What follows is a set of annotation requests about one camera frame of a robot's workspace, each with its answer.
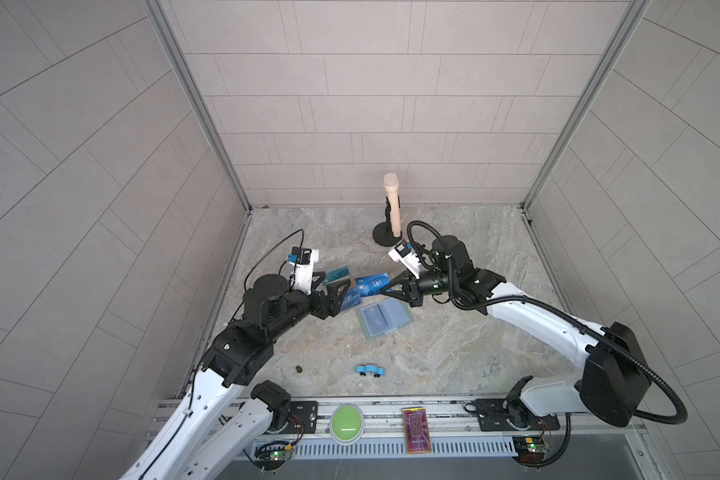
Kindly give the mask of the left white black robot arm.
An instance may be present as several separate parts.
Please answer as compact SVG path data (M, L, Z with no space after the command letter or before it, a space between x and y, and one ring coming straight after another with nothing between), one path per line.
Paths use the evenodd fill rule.
M231 420L219 419L272 358L277 339L307 316L337 316L350 286L344 279L306 294L278 274L257 279L243 295L242 319L215 337L187 395L125 478L214 479L255 438L280 429L291 396L272 381L255 386Z

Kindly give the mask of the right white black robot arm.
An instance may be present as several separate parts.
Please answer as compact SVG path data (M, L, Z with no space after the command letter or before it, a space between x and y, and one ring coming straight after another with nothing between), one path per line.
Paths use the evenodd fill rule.
M476 267L453 235L435 239L431 248L401 240L389 255L406 270L382 288L383 295L411 307L442 295L461 311L523 330L572 362L570 374L526 376L513 386L495 409L512 427L527 429L532 418L558 413L590 413L616 427L648 416L639 405L659 377L627 326L585 321L527 295L503 276Z

